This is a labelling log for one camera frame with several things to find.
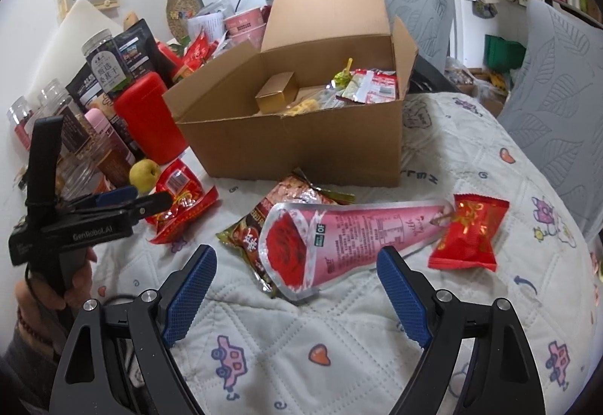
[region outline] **quilted tablecloth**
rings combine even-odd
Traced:
[[[496,273],[431,270],[433,245],[407,262],[434,288],[449,289],[463,301],[509,298],[536,359],[547,413],[562,415],[584,384],[596,323],[592,265],[578,227],[546,178],[471,98],[409,95],[402,116],[399,187],[341,189],[354,192],[357,202],[452,201],[454,193],[510,201],[493,240]],[[559,172],[572,165],[563,148],[553,157]],[[206,181],[192,153],[183,159]],[[247,214],[275,183],[215,184],[219,204],[178,242],[150,244],[152,232],[143,222],[135,236],[98,246],[96,296],[102,301],[157,288],[198,244],[208,243],[218,254],[216,278],[188,336],[172,349],[207,415],[389,413],[421,350],[400,327],[375,271],[353,274],[302,306],[270,299],[215,233]],[[440,414],[454,410],[471,348],[471,341],[463,342]],[[224,351],[231,354],[226,360]],[[140,381],[140,372],[133,378]]]

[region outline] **human hand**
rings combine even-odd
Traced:
[[[92,266],[91,262],[96,262],[96,254],[89,248],[86,254],[86,264],[73,275],[73,288],[60,297],[46,282],[32,277],[29,282],[40,302],[50,310],[63,310],[70,306],[79,309],[84,302],[90,299],[90,289],[92,287]],[[25,279],[21,279],[14,286],[14,296],[19,305],[21,317],[24,322],[42,338],[50,337],[50,330],[40,309],[29,291]]]

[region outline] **metal screw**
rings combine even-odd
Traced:
[[[153,289],[147,289],[145,292],[143,292],[142,294],[142,300],[145,303],[151,303],[153,301],[155,301],[157,298],[157,291],[153,290]]]
[[[511,309],[511,303],[504,298],[500,298],[499,300],[497,300],[496,305],[499,307],[499,309],[503,311]]]
[[[95,299],[89,299],[88,301],[86,301],[84,303],[84,309],[86,311],[92,311],[93,309],[95,309],[98,306],[98,301]]]
[[[452,293],[450,291],[446,291],[445,289],[440,289],[437,293],[435,293],[435,296],[443,303],[452,301]]]

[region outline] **pink cup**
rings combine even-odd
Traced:
[[[224,23],[231,35],[242,34],[243,32],[261,27],[264,24],[262,10],[260,8],[246,10],[240,14],[228,17]]]
[[[240,44],[246,40],[250,40],[251,43],[260,49],[262,47],[262,40],[264,32],[266,31],[266,24],[260,25],[260,27],[256,27],[255,29],[251,29],[250,31],[242,32],[240,34],[234,35],[231,37],[234,44]]]

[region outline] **orange heart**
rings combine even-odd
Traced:
[[[308,354],[308,359],[319,366],[328,367],[331,365],[331,359],[329,359],[327,347],[324,344],[316,344],[313,346],[310,349],[310,354]]]
[[[511,156],[511,154],[509,153],[509,150],[507,148],[500,149],[500,159],[506,163],[511,163],[511,164],[515,163],[515,158],[513,158]]]

